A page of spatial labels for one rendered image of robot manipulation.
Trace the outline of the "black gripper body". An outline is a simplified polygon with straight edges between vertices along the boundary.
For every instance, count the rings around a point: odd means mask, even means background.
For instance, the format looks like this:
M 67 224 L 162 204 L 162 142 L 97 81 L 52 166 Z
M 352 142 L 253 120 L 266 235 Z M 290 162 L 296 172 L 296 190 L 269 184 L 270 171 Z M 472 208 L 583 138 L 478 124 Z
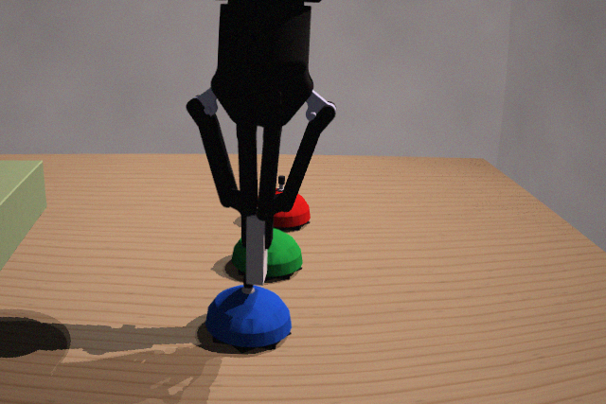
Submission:
M 252 127 L 264 128 L 271 89 L 282 93 L 279 127 L 311 96 L 311 13 L 312 6 L 221 4 L 218 66 L 211 90 L 233 122 L 235 94 L 241 87 L 251 91 Z

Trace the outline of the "blue dome-shaped bell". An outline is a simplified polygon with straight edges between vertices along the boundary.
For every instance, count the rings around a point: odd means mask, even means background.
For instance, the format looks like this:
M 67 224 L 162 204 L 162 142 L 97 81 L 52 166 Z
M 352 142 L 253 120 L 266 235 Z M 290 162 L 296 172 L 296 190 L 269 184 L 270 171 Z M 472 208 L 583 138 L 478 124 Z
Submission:
M 275 349 L 292 334 L 290 311 L 280 297 L 265 288 L 243 285 L 220 292 L 209 305 L 205 325 L 214 343 L 231 344 L 241 353 Z M 290 334 L 289 334 L 290 333 Z

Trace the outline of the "green dome bell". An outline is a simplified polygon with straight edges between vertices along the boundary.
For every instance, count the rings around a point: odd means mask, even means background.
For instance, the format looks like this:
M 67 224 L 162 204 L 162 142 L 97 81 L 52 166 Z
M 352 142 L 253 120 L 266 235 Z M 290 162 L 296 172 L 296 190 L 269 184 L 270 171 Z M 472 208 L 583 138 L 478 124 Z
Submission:
M 241 238 L 234 246 L 232 263 L 238 269 L 238 275 L 246 275 L 246 248 Z M 290 235 L 274 228 L 272 244 L 268 250 L 267 274 L 265 281 L 271 279 L 290 280 L 291 273 L 302 270 L 301 249 Z

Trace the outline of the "red dome bell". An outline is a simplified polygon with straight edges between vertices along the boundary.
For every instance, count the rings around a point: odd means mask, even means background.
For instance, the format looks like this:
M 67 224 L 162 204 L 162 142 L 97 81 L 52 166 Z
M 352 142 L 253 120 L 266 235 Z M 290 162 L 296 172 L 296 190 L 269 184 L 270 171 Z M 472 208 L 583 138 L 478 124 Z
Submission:
M 278 176 L 279 188 L 276 188 L 276 194 L 282 193 L 285 184 L 285 176 Z M 294 206 L 289 212 L 279 212 L 274 214 L 274 228 L 280 231 L 300 230 L 301 225 L 311 223 L 310 208 L 304 198 L 297 194 Z M 305 223 L 305 224 L 304 224 Z M 287 227 L 287 228 L 279 228 Z

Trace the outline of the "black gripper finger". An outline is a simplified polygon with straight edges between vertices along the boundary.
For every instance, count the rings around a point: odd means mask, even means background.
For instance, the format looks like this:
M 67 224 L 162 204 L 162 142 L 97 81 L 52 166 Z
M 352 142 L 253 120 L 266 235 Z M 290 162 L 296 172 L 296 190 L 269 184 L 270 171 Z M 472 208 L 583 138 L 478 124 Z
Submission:
M 220 202 L 223 207 L 232 207 L 241 214 L 241 244 L 246 248 L 246 284 L 255 285 L 258 127 L 252 127 L 251 91 L 247 87 L 237 90 L 235 107 L 240 190 L 229 161 L 220 123 L 215 114 L 218 111 L 216 96 L 209 88 L 187 103 L 187 111 L 199 127 Z
M 309 166 L 320 133 L 335 117 L 336 106 L 312 90 L 306 100 L 310 121 L 304 132 L 283 192 L 276 194 L 276 177 L 282 127 L 279 127 L 282 93 L 271 89 L 266 96 L 263 146 L 255 232 L 255 285 L 263 286 L 267 273 L 267 249 L 274 231 L 274 214 L 289 212 Z

